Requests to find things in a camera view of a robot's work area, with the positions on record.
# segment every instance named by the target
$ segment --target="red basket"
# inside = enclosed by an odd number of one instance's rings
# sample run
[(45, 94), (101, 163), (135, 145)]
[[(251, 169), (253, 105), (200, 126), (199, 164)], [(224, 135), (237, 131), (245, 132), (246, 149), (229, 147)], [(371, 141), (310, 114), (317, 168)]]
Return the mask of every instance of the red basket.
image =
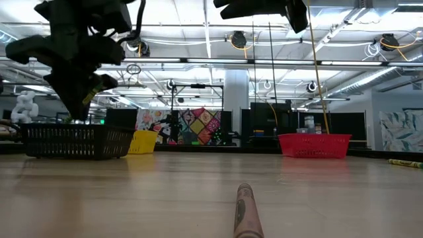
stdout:
[(279, 135), (282, 153), (295, 158), (337, 158), (346, 156), (351, 135), (284, 134)]

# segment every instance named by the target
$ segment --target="ceiling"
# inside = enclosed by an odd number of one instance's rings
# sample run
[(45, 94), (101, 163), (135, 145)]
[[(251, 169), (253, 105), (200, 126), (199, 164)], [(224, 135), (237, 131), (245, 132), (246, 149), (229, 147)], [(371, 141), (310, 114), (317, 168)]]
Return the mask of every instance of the ceiling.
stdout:
[[(50, 33), (48, 22), (38, 15), (34, 6), (39, 0), (3, 0), (0, 1), (0, 30), (7, 32), (17, 38), (33, 34), (48, 35)], [(137, 10), (140, 0), (129, 4), (129, 10), (133, 24), (135, 24)], [(217, 58), (217, 59), (274, 59), (277, 60), (311, 60), (305, 58), (310, 56), (311, 31), (310, 28), (294, 34), (285, 17), (280, 15), (264, 15), (255, 17), (244, 17), (239, 19), (223, 20), (219, 12), (213, 6), (212, 0), (149, 0), (143, 17), (143, 28), (141, 38), (151, 48), (152, 58)], [(345, 27), (342, 22), (345, 17), (351, 15), (352, 7), (313, 7), (312, 19), (315, 42), (330, 36), (330, 40), (318, 50), (318, 60), (352, 60), (352, 61), (385, 61), (400, 56), (398, 51), (380, 51), (374, 57), (366, 56), (368, 44), (374, 39), (380, 39), (383, 33), (392, 33), (400, 44), (409, 44), (417, 37), (416, 32), (420, 30), (423, 22), (423, 13), (395, 12), (381, 16), (377, 11), (364, 11), (363, 16), (356, 16)], [(247, 42), (252, 42), (256, 37), (256, 45), (246, 52), (237, 50), (225, 39), (232, 35), (234, 30), (243, 30)], [(208, 50), (207, 35), (210, 36), (210, 50)], [(421, 47), (418, 41), (407, 48), (403, 53)], [(127, 57), (137, 58), (137, 52), (127, 50)], [(203, 65), (201, 67), (189, 68), (189, 64), (172, 65), (178, 67), (171, 71), (163, 71), (160, 63), (138, 63), (142, 68), (149, 68), (137, 75), (130, 75), (126, 72), (126, 64), (119, 68), (104, 65), (98, 73), (107, 73), (119, 80), (119, 83), (126, 85), (113, 91), (117, 95), (169, 95), (166, 84), (169, 79), (179, 84), (204, 83), (213, 85), (224, 84), (225, 71), (228, 67), (212, 67)], [(20, 65), (34, 74), (43, 76), (49, 74), (49, 69), (39, 63)], [(275, 77), (276, 92), (278, 97), (300, 97), (310, 95), (305, 90), (305, 85), (315, 81), (316, 73), (313, 68), (275, 69), (274, 74), (271, 68), (257, 68), (249, 66), (250, 75), (250, 96), (254, 96), (254, 83), (257, 83), (257, 93), (260, 97), (272, 96), (273, 79)], [(324, 91), (331, 90), (343, 82), (359, 75), (365, 69), (355, 68), (351, 70), (330, 69), (319, 70), (319, 77), (323, 84)], [(264, 84), (271, 83), (270, 89), (265, 89)], [(216, 96), (216, 92), (210, 89), (185, 89), (180, 95), (202, 95)], [(153, 99), (142, 97), (128, 97), (129, 100), (142, 107), (163, 107), (170, 104), (169, 99)], [(97, 99), (100, 105), (110, 105), (106, 98)], [(216, 106), (220, 99), (186, 99), (183, 105)]]

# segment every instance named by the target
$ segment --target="white sculpture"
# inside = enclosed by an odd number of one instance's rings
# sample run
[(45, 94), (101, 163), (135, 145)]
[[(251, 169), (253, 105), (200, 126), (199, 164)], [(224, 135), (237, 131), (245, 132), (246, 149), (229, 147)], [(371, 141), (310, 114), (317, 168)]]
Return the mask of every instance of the white sculpture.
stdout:
[(32, 117), (38, 116), (38, 105), (34, 103), (34, 91), (22, 91), (18, 96), (18, 103), (12, 111), (11, 119), (13, 123), (31, 123)]

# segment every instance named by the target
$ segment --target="black basket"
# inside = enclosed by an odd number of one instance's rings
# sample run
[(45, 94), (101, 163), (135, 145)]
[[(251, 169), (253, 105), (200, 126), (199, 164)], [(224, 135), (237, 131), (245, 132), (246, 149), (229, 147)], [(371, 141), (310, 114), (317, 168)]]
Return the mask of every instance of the black basket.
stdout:
[(22, 124), (26, 155), (75, 159), (120, 158), (135, 130), (106, 125)]

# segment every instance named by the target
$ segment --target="wooden table surface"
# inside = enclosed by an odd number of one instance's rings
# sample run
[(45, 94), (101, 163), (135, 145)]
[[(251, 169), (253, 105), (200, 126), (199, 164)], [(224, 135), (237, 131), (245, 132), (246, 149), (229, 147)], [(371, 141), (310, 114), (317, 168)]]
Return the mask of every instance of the wooden table surface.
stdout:
[(423, 170), (382, 159), (155, 153), (0, 155), (0, 237), (232, 237), (236, 189), (265, 237), (421, 237)]

